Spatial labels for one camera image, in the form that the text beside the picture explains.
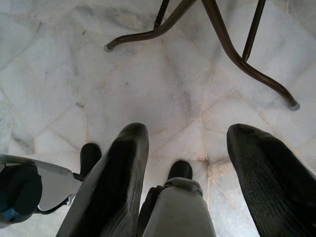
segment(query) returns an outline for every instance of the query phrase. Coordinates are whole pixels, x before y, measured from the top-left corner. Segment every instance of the metal table leg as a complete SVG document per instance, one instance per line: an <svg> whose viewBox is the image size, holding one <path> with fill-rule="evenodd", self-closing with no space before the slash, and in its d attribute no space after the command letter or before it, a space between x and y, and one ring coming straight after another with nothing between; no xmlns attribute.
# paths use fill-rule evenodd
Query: metal table leg
<svg viewBox="0 0 316 237"><path fill-rule="evenodd" d="M192 6L196 0L182 0L168 19L159 27L152 31L121 36L104 46L105 51L109 52L121 43L134 42L141 40L150 40L166 33L183 16L183 14Z"/></svg>
<svg viewBox="0 0 316 237"><path fill-rule="evenodd" d="M223 18L221 16L220 10L216 4L215 0L202 0L206 13L209 19L212 22L214 30L218 36L221 45L228 55L228 57L232 60L233 63L236 64L242 71L247 73L249 76L253 77L257 81L267 85L274 91L276 91L282 98L287 102L290 110L296 111L300 108L299 103L293 98L291 93L280 83L273 80L272 78L264 75L260 71L256 70L249 64L247 64L236 52L232 41L227 32L226 26L224 24Z"/></svg>

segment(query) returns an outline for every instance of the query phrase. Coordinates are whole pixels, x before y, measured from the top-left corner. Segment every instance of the curved metal leg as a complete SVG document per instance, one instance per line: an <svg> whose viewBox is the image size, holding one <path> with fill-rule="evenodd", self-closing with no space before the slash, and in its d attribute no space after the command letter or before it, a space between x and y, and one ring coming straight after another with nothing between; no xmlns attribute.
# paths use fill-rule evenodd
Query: curved metal leg
<svg viewBox="0 0 316 237"><path fill-rule="evenodd" d="M183 16L196 0L182 0L168 19L159 27L152 31L121 36L104 46L105 51L109 52L121 43L150 40L166 33Z"/></svg>
<svg viewBox="0 0 316 237"><path fill-rule="evenodd" d="M268 87L276 91L287 102L290 110L298 110L300 108L299 103L293 98L291 93L283 85L268 77L267 75L264 75L260 71L256 70L255 68L247 64L239 56L231 42L231 39L227 32L226 26L224 24L223 18L218 9L216 1L202 0L202 3L204 5L204 8L207 12L209 19L212 22L214 30L219 38L219 41L221 42L224 51L227 53L228 57L233 61L233 63L235 63L237 67L239 67L249 76L253 77L257 81L267 85Z"/></svg>

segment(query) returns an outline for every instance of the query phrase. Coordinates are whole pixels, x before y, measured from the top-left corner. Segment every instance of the marble floor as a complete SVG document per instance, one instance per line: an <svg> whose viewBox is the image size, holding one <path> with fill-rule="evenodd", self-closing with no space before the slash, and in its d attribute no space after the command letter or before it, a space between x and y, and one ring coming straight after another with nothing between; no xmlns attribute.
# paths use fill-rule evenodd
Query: marble floor
<svg viewBox="0 0 316 237"><path fill-rule="evenodd" d="M142 200L174 161L185 159L217 237L257 237L226 132L235 123L270 132L316 173L315 3L267 1L249 59L287 86L301 104L296 112L228 59L200 1L167 34L103 50L117 36L150 30L160 3L1 0L0 153L78 172L83 144L105 152L125 125L141 122L150 139ZM218 3L242 53L256 1ZM68 208L35 214L0 235L55 236Z"/></svg>

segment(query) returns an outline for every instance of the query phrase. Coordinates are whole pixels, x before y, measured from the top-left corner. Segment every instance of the person's foot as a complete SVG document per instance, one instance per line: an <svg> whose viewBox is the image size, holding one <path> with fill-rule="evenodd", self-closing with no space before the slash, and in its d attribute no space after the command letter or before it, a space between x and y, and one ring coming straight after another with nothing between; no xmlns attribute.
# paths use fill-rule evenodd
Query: person's foot
<svg viewBox="0 0 316 237"><path fill-rule="evenodd" d="M80 176L87 176L101 156L101 150L97 144L85 144L80 151Z"/></svg>
<svg viewBox="0 0 316 237"><path fill-rule="evenodd" d="M184 160L179 160L175 162L170 168L168 179L175 177L192 179L193 171L190 164Z"/></svg>

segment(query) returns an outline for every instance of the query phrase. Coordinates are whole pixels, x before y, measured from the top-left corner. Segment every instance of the black shoe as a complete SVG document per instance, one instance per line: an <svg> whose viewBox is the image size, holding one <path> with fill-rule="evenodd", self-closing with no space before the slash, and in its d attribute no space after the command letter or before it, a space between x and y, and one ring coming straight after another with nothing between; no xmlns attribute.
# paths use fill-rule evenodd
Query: black shoe
<svg viewBox="0 0 316 237"><path fill-rule="evenodd" d="M101 156L101 150L97 144L85 144L80 151L80 176L86 177Z"/></svg>
<svg viewBox="0 0 316 237"><path fill-rule="evenodd" d="M179 160L175 162L170 168L168 179L175 177L192 179L193 171L189 163L184 160Z"/></svg>

